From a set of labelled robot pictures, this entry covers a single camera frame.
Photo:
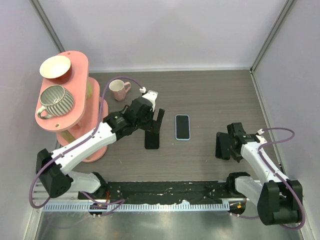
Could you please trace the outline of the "black phone case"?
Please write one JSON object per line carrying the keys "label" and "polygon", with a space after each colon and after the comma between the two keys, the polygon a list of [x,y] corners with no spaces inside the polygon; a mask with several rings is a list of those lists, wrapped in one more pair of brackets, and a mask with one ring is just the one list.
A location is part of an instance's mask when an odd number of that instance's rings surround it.
{"label": "black phone case", "polygon": [[144,148],[146,150],[157,150],[160,147],[160,135],[154,132],[145,132]]}

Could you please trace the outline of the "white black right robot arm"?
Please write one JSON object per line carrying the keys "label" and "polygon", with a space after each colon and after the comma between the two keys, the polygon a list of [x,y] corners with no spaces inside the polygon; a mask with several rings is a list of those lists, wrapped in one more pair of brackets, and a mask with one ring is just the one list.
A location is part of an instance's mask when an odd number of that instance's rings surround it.
{"label": "white black right robot arm", "polygon": [[244,195],[256,205],[258,218],[266,225],[281,225],[289,229],[296,224],[301,229],[306,222],[303,207],[303,187],[298,180],[286,176],[270,159],[264,148],[273,145],[260,129],[247,134],[240,122],[227,125],[227,150],[235,161],[246,160],[254,170],[259,182],[246,172],[230,173],[226,193],[233,198]]}

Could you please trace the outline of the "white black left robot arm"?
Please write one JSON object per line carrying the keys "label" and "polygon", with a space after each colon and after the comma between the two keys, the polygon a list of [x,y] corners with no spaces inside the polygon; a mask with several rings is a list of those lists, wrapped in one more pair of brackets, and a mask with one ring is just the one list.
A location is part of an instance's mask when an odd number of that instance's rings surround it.
{"label": "white black left robot arm", "polygon": [[77,191],[102,199],[107,192],[107,183],[102,176],[73,169],[99,149],[138,129],[158,134],[165,111],[159,109],[157,119],[153,119],[157,95],[157,92],[148,91],[134,99],[125,110],[109,113],[96,128],[74,142],[53,152],[41,150],[37,155],[36,174],[49,197],[54,199],[68,191]]}

